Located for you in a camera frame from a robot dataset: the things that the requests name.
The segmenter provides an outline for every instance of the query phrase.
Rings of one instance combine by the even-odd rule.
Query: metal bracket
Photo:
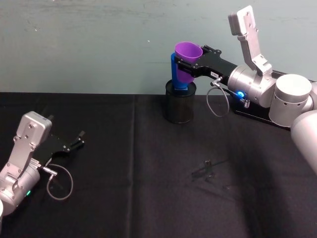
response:
[[[80,132],[71,143],[66,143],[55,135],[50,135],[39,148],[34,152],[33,158],[41,165],[47,166],[57,153],[68,155],[85,145],[83,140],[85,132]]]
[[[198,169],[195,169],[195,171],[192,172],[192,179],[196,180],[201,177],[213,175],[211,168],[212,168],[211,160],[204,161],[203,166],[199,166]]]
[[[272,74],[272,65],[261,54],[258,39],[258,28],[254,19],[253,9],[247,6],[244,9],[228,16],[231,33],[238,36],[245,63],[256,70],[258,76]]]

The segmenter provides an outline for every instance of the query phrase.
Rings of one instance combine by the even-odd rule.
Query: black tablecloth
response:
[[[67,165],[72,196],[52,200],[43,176],[4,217],[2,237],[317,237],[317,176],[290,132],[234,113],[216,118],[203,96],[191,122],[172,124],[162,116],[163,99],[1,94],[1,166],[28,111],[54,115],[51,132],[65,140],[86,132]],[[211,101],[225,107],[220,97]],[[198,173],[207,160],[211,172]]]

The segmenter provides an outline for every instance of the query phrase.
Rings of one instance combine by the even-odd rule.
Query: gray cable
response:
[[[221,118],[221,117],[224,117],[225,115],[227,115],[227,114],[229,113],[230,105],[229,105],[228,97],[227,97],[226,93],[224,92],[224,90],[222,89],[222,87],[221,87],[221,86],[217,86],[217,85],[215,85],[215,86],[216,86],[216,87],[211,88],[210,90],[208,90],[207,95],[206,95],[206,101],[207,101],[207,105],[208,105],[210,111],[211,111],[216,117]],[[223,114],[223,115],[218,115],[218,114],[216,114],[216,113],[213,111],[213,109],[211,108],[210,104],[209,104],[208,96],[209,96],[209,93],[210,93],[212,90],[214,90],[214,89],[220,89],[220,90],[222,91],[222,93],[223,93],[225,99],[226,99],[227,106],[228,106],[228,110],[227,110],[227,111],[225,112],[225,114]]]
[[[69,176],[69,178],[70,178],[70,182],[71,182],[71,187],[70,187],[69,194],[68,194],[67,196],[65,196],[65,197],[58,198],[58,197],[53,196],[53,195],[51,194],[51,192],[50,192],[49,186],[50,186],[50,183],[51,183],[51,180],[52,180],[52,179],[49,179],[48,184],[46,185],[46,190],[47,190],[49,196],[50,196],[51,198],[57,200],[57,201],[63,201],[63,200],[65,200],[65,199],[69,198],[69,196],[70,196],[70,195],[72,194],[72,192],[73,192],[73,187],[74,187],[73,177],[71,176],[70,172],[69,172],[66,168],[64,168],[63,166],[61,166],[61,165],[56,165],[56,164],[48,164],[48,165],[49,165],[49,166],[50,166],[50,165],[56,166],[56,167],[59,167],[59,168],[63,169],[64,171],[66,171],[66,173],[68,174],[68,176]]]

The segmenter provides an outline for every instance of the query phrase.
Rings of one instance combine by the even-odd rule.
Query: gray robot arm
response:
[[[228,89],[242,91],[250,100],[269,109],[277,125],[291,127],[291,137],[317,173],[317,82],[286,74],[272,76],[272,65],[261,54],[253,9],[248,6],[228,16],[231,33],[241,42],[244,61],[229,77]]]
[[[14,147],[8,162],[0,172],[0,200],[3,203],[3,215],[12,213],[38,182],[38,169],[44,168],[32,158],[36,148],[46,140],[52,122],[35,112],[25,114],[13,138]],[[44,169],[52,175],[56,172]]]

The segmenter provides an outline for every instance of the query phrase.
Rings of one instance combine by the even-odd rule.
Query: wall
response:
[[[249,4],[274,69],[314,80],[316,1],[2,0],[0,91],[163,94],[179,41],[243,63],[227,15]]]

